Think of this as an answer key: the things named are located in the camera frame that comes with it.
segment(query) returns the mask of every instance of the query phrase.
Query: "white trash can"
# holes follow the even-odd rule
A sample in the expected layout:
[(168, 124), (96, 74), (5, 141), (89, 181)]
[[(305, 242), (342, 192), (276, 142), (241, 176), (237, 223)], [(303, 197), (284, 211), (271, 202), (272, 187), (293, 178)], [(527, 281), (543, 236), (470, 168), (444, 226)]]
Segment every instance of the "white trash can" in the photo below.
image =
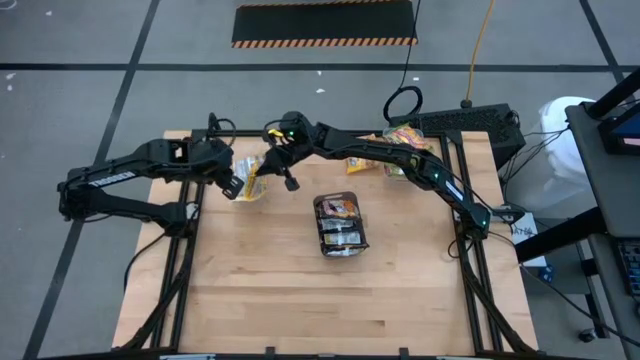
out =
[[(568, 126), (565, 109), (591, 99), (566, 96), (545, 104), (540, 110), (540, 132), (561, 131)], [(529, 145), (536, 145), (553, 134), (528, 136)], [(514, 170), (531, 152), (520, 156)], [(576, 142), (571, 131), (563, 132), (559, 138), (549, 143), (538, 155), (531, 159), (510, 181), (507, 187), (507, 201), (529, 211), (540, 212), (585, 190), (590, 191), (589, 180), (582, 164)]]

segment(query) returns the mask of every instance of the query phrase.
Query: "sticker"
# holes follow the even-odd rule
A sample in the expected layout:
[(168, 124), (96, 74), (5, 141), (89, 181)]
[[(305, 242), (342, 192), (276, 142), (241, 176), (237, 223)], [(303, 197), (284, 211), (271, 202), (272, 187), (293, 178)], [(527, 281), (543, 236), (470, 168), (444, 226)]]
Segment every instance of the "sticker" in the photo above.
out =
[(462, 196), (462, 194), (460, 193), (460, 190), (458, 190), (452, 183), (448, 181), (445, 181), (444, 183), (447, 185), (447, 189), (449, 189), (449, 191), (451, 191), (453, 195), (455, 195), (458, 199), (460, 199), (460, 201), (464, 199), (464, 196)]

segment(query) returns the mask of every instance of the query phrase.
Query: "black floor stripe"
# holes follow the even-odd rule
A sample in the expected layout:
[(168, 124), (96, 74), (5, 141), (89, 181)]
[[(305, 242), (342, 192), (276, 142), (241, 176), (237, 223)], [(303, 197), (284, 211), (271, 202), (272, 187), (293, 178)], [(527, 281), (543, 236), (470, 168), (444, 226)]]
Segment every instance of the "black floor stripe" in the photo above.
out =
[[(145, 42), (147, 41), (147, 37), (151, 29), (151, 23), (153, 22), (153, 18), (155, 17), (159, 3), (160, 0), (152, 0), (151, 4), (149, 5), (147, 16), (144, 19), (140, 34), (138, 35), (138, 40), (133, 50), (133, 54), (131, 55), (131, 60), (129, 61), (129, 64), (127, 66), (127, 72), (124, 76), (124, 79), (122, 80), (122, 85), (120, 86), (120, 90), (118, 92), (118, 95), (116, 96), (115, 104), (113, 105), (113, 110), (111, 111), (111, 116), (109, 117), (109, 121), (107, 122), (106, 129), (102, 136), (102, 141), (100, 142), (100, 146), (98, 147), (94, 164), (106, 159), (107, 152), (109, 151), (109, 147), (111, 146), (111, 142), (113, 140), (115, 128), (118, 125), (118, 121), (120, 120), (122, 108), (124, 107), (127, 94), (129, 93), (129, 89), (131, 88), (131, 82), (133, 81), (133, 75), (136, 71), (136, 65), (140, 61), (140, 56), (142, 55), (142, 50), (144, 48)], [(71, 265), (71, 260), (73, 259), (76, 245), (78, 244), (78, 240), (80, 239), (82, 225), (83, 223), (74, 221), (71, 225), (69, 233), (67, 234), (67, 240), (62, 249), (62, 254), (58, 259), (58, 264), (56, 265), (53, 278), (51, 279), (51, 283), (49, 284), (47, 295), (45, 296), (33, 331), (31, 332), (31, 336), (29, 337), (29, 342), (27, 343), (27, 348), (25, 349), (23, 356), (23, 359), (25, 360), (31, 360), (38, 357), (40, 348), (42, 347), (42, 342), (44, 341), (47, 329), (49, 328), (49, 323), (51, 322), (51, 316), (53, 315), (56, 304), (58, 302), (58, 298), (60, 297), (60, 292), (62, 291), (62, 287), (64, 285), (64, 280), (67, 276), (67, 272), (69, 271), (69, 266)]]
[(613, 51), (611, 51), (611, 47), (609, 46), (609, 43), (607, 42), (607, 39), (602, 32), (600, 24), (598, 24), (598, 20), (596, 19), (596, 15), (593, 13), (593, 9), (591, 9), (591, 5), (589, 5), (589, 1), (580, 0), (580, 5), (582, 6), (582, 11), (584, 11), (585, 16), (587, 17), (589, 26), (591, 26), (591, 31), (593, 31), (593, 35), (598, 41), (600, 50), (602, 50), (602, 54), (604, 55), (605, 60), (607, 60), (607, 64), (609, 64), (609, 67), (611, 68), (613, 77), (616, 79), (616, 82), (621, 82), (624, 79), (624, 75), (622, 74), (622, 71), (620, 71), (618, 62), (613, 55)]
[[(633, 72), (640, 65), (620, 65), (621, 72)], [(2, 71), (126, 71), (128, 64), (0, 64)], [(315, 64), (138, 64), (136, 71), (402, 71), (404, 64), (315, 63)], [(467, 72), (467, 64), (409, 64), (409, 71)], [(476, 65), (478, 72), (507, 73), (600, 73), (612, 71), (609, 65)]]

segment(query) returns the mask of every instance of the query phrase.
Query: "table leg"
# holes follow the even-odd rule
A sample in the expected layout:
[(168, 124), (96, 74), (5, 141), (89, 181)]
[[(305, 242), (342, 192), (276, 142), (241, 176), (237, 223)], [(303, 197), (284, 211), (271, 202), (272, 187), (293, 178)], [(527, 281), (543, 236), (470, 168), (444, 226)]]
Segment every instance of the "table leg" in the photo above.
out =
[(607, 226), (602, 212), (599, 207), (594, 207), (517, 244), (518, 262), (523, 263), (535, 259), (555, 249), (586, 239), (591, 234), (606, 231)]

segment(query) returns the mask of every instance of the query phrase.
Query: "yellow cable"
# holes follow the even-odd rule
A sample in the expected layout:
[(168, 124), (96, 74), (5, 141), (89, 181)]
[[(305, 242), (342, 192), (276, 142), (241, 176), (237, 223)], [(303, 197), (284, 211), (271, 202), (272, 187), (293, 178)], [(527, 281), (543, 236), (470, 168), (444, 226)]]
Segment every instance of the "yellow cable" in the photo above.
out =
[(484, 31), (487, 29), (487, 23), (489, 22), (489, 18), (491, 17), (494, 3), (495, 0), (491, 0), (491, 3), (489, 4), (489, 10), (487, 10), (487, 15), (485, 15), (484, 22), (482, 23), (482, 29), (480, 29), (480, 34), (478, 34), (478, 40), (476, 40), (476, 47), (473, 48), (473, 56), (471, 57), (471, 69), (469, 69), (469, 85), (467, 86), (467, 97), (465, 98), (465, 100), (467, 101), (471, 99), (471, 91), (473, 89), (473, 68), (476, 66), (476, 55), (478, 54), (480, 43), (482, 43), (482, 36), (484, 35)]

